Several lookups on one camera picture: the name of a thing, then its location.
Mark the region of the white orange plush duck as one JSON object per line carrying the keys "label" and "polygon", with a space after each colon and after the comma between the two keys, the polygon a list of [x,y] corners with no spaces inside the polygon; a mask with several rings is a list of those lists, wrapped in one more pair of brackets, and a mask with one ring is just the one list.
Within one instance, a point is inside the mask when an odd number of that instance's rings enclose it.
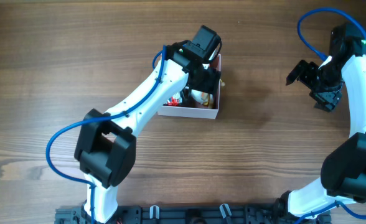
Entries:
{"label": "white orange plush duck", "polygon": [[208,108],[211,108],[214,105],[213,94],[201,92],[198,90],[191,90],[191,97],[200,105],[206,106]]}

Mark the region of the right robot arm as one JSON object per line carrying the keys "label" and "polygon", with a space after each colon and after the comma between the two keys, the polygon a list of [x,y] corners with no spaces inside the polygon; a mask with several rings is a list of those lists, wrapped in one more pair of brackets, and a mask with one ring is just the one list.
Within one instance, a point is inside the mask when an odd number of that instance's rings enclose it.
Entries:
{"label": "right robot arm", "polygon": [[334,207],[366,202],[366,39],[353,23],[331,31],[327,58],[321,65],[301,60],[286,78],[310,89],[316,108],[331,112],[347,91],[349,138],[324,160],[320,176],[277,199],[278,218],[314,220]]}

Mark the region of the red toy fire truck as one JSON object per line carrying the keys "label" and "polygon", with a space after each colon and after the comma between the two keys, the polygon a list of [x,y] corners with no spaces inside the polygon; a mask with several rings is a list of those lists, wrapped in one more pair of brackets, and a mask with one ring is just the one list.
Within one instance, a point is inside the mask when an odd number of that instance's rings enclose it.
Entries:
{"label": "red toy fire truck", "polygon": [[183,103],[183,97],[180,92],[172,95],[165,103],[164,106],[180,106]]}

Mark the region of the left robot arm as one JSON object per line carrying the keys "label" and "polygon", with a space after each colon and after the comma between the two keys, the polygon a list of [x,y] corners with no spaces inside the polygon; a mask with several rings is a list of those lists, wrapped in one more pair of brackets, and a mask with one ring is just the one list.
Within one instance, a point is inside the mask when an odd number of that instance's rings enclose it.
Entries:
{"label": "left robot arm", "polygon": [[117,211],[118,186],[134,166],[137,138],[159,108],[184,88],[217,92],[221,73],[210,65],[221,48],[221,37],[201,26],[192,40],[163,47],[152,73],[122,102],[85,115],[74,158],[90,184],[84,210],[95,223],[107,223]]}

